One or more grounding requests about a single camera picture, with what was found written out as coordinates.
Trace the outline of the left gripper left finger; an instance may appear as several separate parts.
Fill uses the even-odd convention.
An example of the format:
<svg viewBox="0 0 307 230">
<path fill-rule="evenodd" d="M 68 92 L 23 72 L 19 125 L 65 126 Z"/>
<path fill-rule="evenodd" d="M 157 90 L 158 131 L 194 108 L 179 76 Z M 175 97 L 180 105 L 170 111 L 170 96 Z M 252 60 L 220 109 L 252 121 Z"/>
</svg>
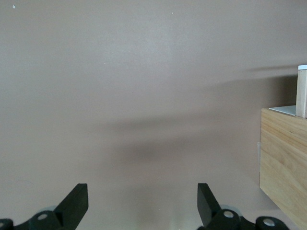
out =
<svg viewBox="0 0 307 230">
<path fill-rule="evenodd" d="M 87 184 L 77 184 L 54 210 L 33 215 L 26 222 L 14 225 L 13 220 L 2 218 L 2 230 L 75 230 L 89 207 Z"/>
</svg>

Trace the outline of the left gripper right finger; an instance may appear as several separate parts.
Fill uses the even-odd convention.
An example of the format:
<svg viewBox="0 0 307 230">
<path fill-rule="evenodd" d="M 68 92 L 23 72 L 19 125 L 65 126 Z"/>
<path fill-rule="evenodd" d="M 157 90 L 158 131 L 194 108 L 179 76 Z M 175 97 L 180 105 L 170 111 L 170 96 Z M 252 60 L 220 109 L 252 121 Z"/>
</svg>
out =
<svg viewBox="0 0 307 230">
<path fill-rule="evenodd" d="M 197 209 L 202 221 L 200 230 L 286 230 L 281 220 L 260 216 L 250 222 L 229 208 L 222 208 L 207 183 L 199 183 L 197 190 Z"/>
</svg>

